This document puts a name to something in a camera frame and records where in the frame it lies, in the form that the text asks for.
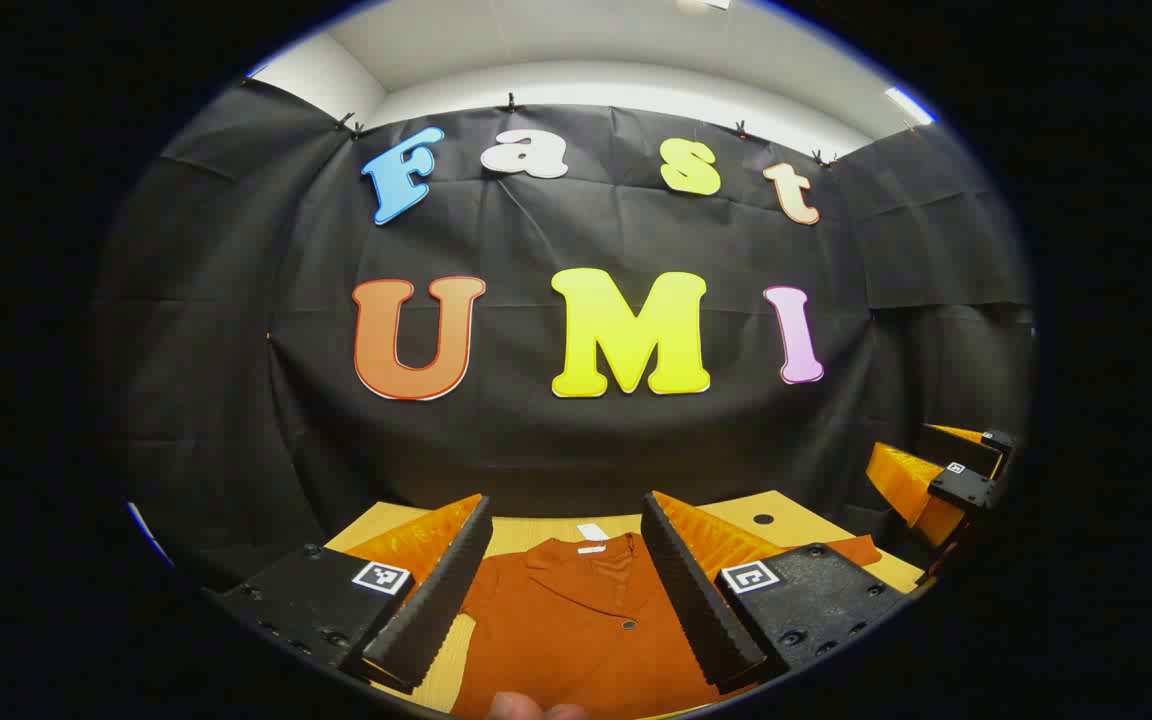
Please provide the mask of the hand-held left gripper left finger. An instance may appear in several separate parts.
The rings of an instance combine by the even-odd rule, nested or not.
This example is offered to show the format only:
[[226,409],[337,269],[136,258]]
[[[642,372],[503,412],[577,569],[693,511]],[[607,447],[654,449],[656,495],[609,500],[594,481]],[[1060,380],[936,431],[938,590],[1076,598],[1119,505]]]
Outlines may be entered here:
[[303,544],[214,601],[317,667],[411,694],[492,541],[488,497],[425,511],[351,548]]

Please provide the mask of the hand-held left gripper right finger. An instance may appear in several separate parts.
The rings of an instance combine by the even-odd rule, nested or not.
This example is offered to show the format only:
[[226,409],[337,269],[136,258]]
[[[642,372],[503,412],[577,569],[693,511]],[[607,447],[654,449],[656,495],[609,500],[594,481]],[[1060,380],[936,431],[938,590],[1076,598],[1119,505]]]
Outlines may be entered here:
[[658,491],[644,497],[641,533],[704,679],[721,691],[805,673],[914,601],[870,573],[867,538],[776,546]]

